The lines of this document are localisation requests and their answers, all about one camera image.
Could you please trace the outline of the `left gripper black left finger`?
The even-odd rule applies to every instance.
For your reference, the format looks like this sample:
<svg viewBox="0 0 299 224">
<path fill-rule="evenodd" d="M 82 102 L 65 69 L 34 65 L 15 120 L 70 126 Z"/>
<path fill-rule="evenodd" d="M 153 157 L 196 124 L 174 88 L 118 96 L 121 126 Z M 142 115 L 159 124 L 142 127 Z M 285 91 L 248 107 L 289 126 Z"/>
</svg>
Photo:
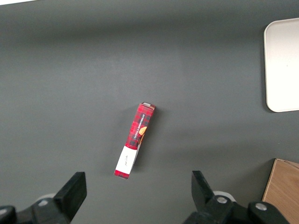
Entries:
<svg viewBox="0 0 299 224">
<path fill-rule="evenodd" d="M 87 196 L 85 172 L 76 172 L 55 194 L 40 197 L 22 211 L 0 207 L 2 224 L 69 224 Z"/>
</svg>

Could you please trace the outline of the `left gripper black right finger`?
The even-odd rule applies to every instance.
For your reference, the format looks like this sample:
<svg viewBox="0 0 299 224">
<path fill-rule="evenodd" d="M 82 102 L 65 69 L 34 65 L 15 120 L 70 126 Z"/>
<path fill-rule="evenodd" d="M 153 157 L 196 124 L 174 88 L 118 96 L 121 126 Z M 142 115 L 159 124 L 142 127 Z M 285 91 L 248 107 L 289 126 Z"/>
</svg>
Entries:
<svg viewBox="0 0 299 224">
<path fill-rule="evenodd" d="M 250 202 L 239 205 L 226 195 L 217 195 L 210 188 L 201 171 L 192 172 L 191 192 L 196 212 L 185 224 L 287 224 L 283 214 L 272 204 Z"/>
</svg>

